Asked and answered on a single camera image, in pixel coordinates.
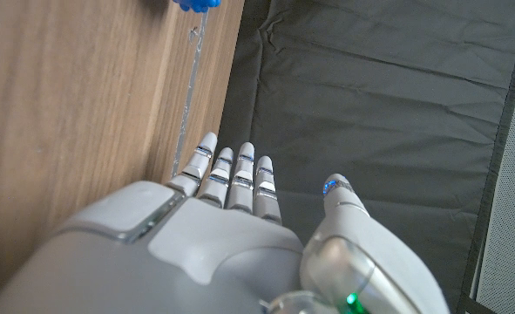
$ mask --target blue object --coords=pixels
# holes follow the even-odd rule
[[[220,0],[173,0],[180,5],[184,11],[192,9],[196,13],[207,12],[208,8],[215,8],[219,6]]]

